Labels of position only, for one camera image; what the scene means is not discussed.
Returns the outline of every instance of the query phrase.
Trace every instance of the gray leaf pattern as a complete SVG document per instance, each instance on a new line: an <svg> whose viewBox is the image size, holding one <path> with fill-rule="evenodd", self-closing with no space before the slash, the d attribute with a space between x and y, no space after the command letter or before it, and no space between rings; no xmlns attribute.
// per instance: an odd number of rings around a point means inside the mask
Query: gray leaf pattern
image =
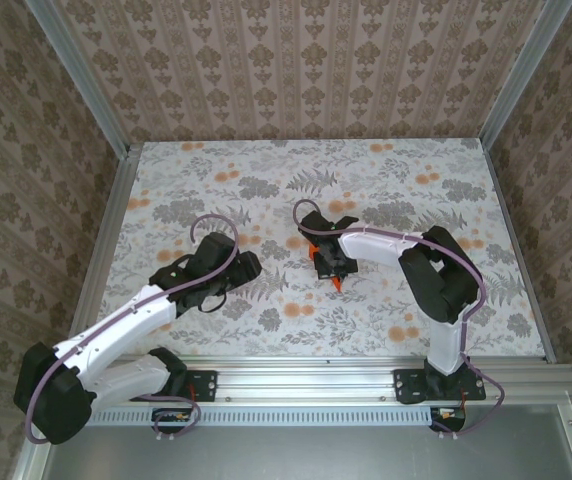
<svg viewBox="0 0 572 480"><path fill-rule="evenodd" d="M188 311L129 353L165 346L184 355L423 355L428 318L400 268L360 262L339 293L318 280L292 206L315 200L324 216L358 217L403 232L447 228L478 266L489 301L470 319L476 355L541 355L541 342L492 180L477 140L147 143L102 299L104 316L158 268L193 253L191 222L232 219L240 250L261 275L217 312ZM300 218L310 211L302 205ZM197 227L230 233L219 220Z"/></svg>

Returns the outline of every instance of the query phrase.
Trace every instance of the patterned wall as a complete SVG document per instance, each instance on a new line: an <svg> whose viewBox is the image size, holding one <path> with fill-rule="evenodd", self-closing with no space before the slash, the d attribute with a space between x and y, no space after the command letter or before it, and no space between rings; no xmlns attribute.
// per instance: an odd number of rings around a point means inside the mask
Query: patterned wall
<svg viewBox="0 0 572 480"><path fill-rule="evenodd" d="M54 0L132 142L475 137L543 0Z"/></svg>
<svg viewBox="0 0 572 480"><path fill-rule="evenodd" d="M491 153L557 354L572 362L572 9Z"/></svg>
<svg viewBox="0 0 572 480"><path fill-rule="evenodd" d="M34 17L0 0L0 478L22 355L67 335L115 165Z"/></svg>

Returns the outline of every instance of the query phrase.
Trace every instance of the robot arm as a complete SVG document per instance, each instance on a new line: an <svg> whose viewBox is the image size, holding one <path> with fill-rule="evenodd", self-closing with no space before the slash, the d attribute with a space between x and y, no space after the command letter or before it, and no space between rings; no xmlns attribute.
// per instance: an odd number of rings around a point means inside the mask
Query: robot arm
<svg viewBox="0 0 572 480"><path fill-rule="evenodd" d="M313 211L301 225L317 231L342 230L357 221L344 217L337 224ZM341 281L357 271L355 260L370 260L402 267L413 296L430 322L430 349L426 361L427 382L436 395L445 395L465 366L460 352L462 318L477 299L478 285L473 276L451 257L424 245L374 233L355 232L338 235L314 235L300 229L312 244L310 253L318 278L331 278L341 291ZM432 227L421 237L444 247L464 259L477 271L455 239L442 227ZM442 264L437 270L434 265Z"/></svg>
<svg viewBox="0 0 572 480"><path fill-rule="evenodd" d="M91 414L140 395L159 393L178 396L184 387L187 368L165 348L151 350L144 357L119 367L107 367L142 336L170 323L187 310L198 307L209 296L223 296L261 273L252 252L237 252L232 263L207 282L170 294L140 308L146 298L194 281L215 271L233 252L234 242L220 233L210 233L194 255L162 267L125 305L101 322L53 348L37 343L24 355L14 402L25 413L37 383L62 356L120 314L132 310L110 328L99 333L77 354L68 358L46 383L40 395L33 423L53 444L75 435Z"/></svg>

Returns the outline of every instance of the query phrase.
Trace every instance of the floral wallpaper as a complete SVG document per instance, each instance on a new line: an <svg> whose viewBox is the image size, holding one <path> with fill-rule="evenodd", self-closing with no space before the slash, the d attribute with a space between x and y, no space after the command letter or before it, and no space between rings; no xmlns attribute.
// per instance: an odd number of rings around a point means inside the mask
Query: floral wallpaper
<svg viewBox="0 0 572 480"><path fill-rule="evenodd" d="M54 0L131 142L476 137L544 0Z"/></svg>
<svg viewBox="0 0 572 480"><path fill-rule="evenodd" d="M193 309L128 353L425 355L429 319L401 268L362 261L338 293L318 280L292 219L301 198L338 221L402 232L447 228L482 272L488 304L471 319L473 355L543 356L519 266L478 139L255 140L143 146L99 318L195 246L189 228L213 212L235 222L261 275L214 313ZM302 207L300 215L309 211ZM198 235L222 228L206 220ZM209 299L209 310L220 299Z"/></svg>
<svg viewBox="0 0 572 480"><path fill-rule="evenodd" d="M68 334L115 166L26 5L0 0L0 479L22 442L22 356Z"/></svg>
<svg viewBox="0 0 572 480"><path fill-rule="evenodd" d="M572 362L572 9L491 156L557 355Z"/></svg>

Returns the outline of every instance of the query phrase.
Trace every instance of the floral tablecloth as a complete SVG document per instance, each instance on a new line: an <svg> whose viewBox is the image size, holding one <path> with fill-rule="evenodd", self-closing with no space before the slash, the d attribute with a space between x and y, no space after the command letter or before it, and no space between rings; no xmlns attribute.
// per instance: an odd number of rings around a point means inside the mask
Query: floral tablecloth
<svg viewBox="0 0 572 480"><path fill-rule="evenodd" d="M193 220L228 216L263 266L212 314L190 311L132 349L192 355L401 356L428 351L428 319L401 268L360 262L338 293L317 280L293 203L314 199L398 231L447 228L483 273L489 302L471 319L473 355L542 356L543 348L488 167L476 139L147 143L100 317L160 266L191 253ZM303 206L301 216L309 208ZM223 228L206 221L199 228Z"/></svg>

